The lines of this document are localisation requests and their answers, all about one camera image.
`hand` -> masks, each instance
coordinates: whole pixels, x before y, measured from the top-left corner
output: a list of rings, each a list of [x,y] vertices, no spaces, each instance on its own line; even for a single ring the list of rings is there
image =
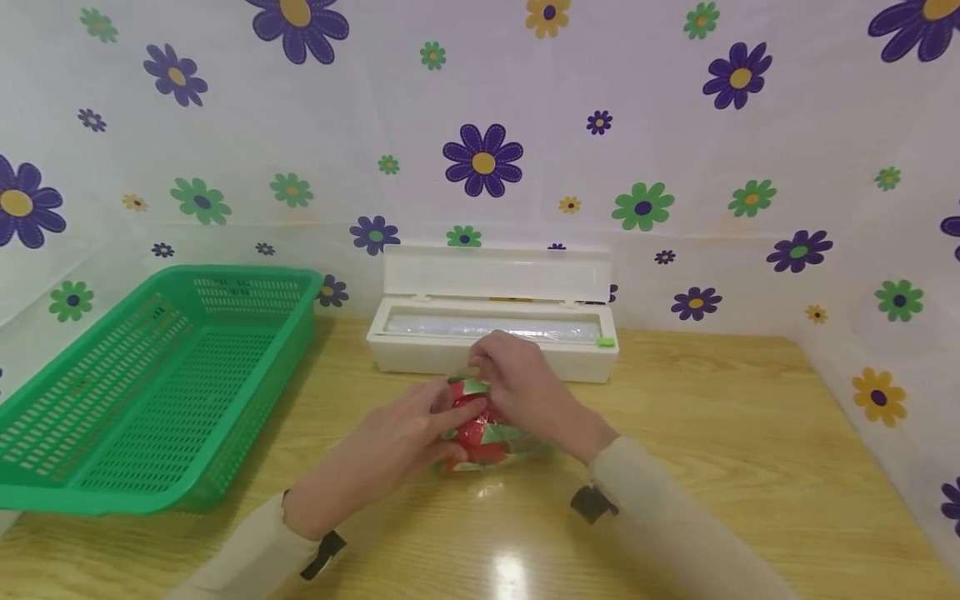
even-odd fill
[[[507,419],[585,465],[618,436],[573,397],[535,342],[497,330],[473,345],[468,363],[480,369],[490,400]]]
[[[479,415],[486,404],[479,399],[452,408],[446,380],[434,379],[374,409],[287,493],[287,527],[319,540],[437,461],[466,460],[462,447],[440,436]]]

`white fabric backdrop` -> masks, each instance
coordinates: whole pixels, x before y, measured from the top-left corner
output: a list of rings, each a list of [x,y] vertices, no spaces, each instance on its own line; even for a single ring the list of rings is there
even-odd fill
[[[370,316],[396,241],[611,248],[621,326],[801,344],[960,576],[958,10],[10,3],[0,401],[171,264],[313,268]]]

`table surface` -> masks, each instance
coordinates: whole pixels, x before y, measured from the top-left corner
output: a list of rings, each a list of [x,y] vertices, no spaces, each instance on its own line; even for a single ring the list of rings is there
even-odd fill
[[[202,564],[374,406],[423,377],[378,372],[366,323],[321,319],[224,503],[205,516],[25,515],[0,541],[0,597],[152,598]],[[804,598],[946,598],[956,588],[803,352],[781,338],[620,332],[585,404],[676,479]],[[586,470],[556,452],[428,475],[355,516],[303,598],[671,598],[609,519],[568,508]]]

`green flower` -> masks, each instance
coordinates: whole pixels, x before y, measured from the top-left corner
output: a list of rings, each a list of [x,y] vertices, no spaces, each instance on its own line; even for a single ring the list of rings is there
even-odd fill
[[[880,172],[876,174],[874,181],[876,181],[876,187],[880,188],[884,192],[888,192],[897,187],[897,184],[900,183],[900,169],[896,167],[880,169]]]
[[[770,180],[763,180],[760,185],[756,180],[747,181],[746,187],[733,192],[733,202],[727,208],[733,211],[734,217],[755,217],[762,208],[770,206],[770,199],[777,195],[777,188],[770,187]]]
[[[703,39],[707,34],[717,28],[717,17],[720,11],[715,11],[715,2],[705,4],[701,2],[697,8],[686,14],[686,25],[684,31],[690,32],[690,39],[698,37]]]
[[[396,175],[396,172],[400,170],[400,161],[394,158],[394,155],[381,156],[377,164],[380,165],[380,170],[387,175]]]
[[[286,177],[277,173],[276,180],[270,182],[270,189],[276,192],[274,198],[280,202],[286,201],[291,208],[306,206],[313,200],[310,183],[298,178],[296,173],[288,173]]]
[[[50,292],[50,312],[57,315],[57,321],[64,323],[67,319],[79,321],[84,313],[90,312],[93,305],[93,292],[86,289],[83,281],[64,281],[59,290]]]
[[[420,62],[426,65],[431,71],[441,69],[446,62],[446,50],[444,50],[439,41],[428,41],[420,48],[420,55],[423,57]]]
[[[472,246],[480,248],[480,231],[474,231],[473,226],[467,225],[465,228],[454,226],[452,231],[446,233],[446,244],[448,246]]]
[[[924,310],[920,299],[924,297],[924,290],[913,287],[906,279],[901,279],[900,283],[893,281],[884,281],[883,289],[876,290],[874,296],[881,300],[877,308],[880,312],[887,313],[887,319],[896,321],[900,319],[903,322],[910,321],[914,313]]]
[[[86,25],[88,34],[100,38],[104,43],[117,40],[117,28],[111,24],[110,17],[100,14],[96,9],[80,11],[80,22]]]
[[[218,189],[206,189],[204,180],[193,178],[187,183],[183,178],[176,178],[178,189],[170,190],[170,195],[180,201],[180,212],[185,215],[197,215],[197,220],[204,225],[213,221],[217,225],[226,225],[224,215],[233,214],[230,207],[224,204],[224,195]]]
[[[663,223],[670,218],[666,208],[673,203],[673,196],[663,194],[663,184],[659,181],[647,190],[645,183],[637,183],[631,190],[631,195],[621,194],[616,197],[620,208],[612,214],[614,219],[623,219],[623,228],[633,229],[637,226],[641,231],[654,228],[654,222]]]

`beige sleeve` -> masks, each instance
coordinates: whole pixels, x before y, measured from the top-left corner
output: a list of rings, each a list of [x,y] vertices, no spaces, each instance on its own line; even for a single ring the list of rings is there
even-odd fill
[[[253,511],[220,551],[166,600],[263,600],[306,585],[300,578],[320,543],[283,523],[283,494]]]
[[[681,490],[633,440],[617,438],[589,470],[596,487],[619,509],[613,521],[617,535],[684,598],[797,598],[767,563]]]

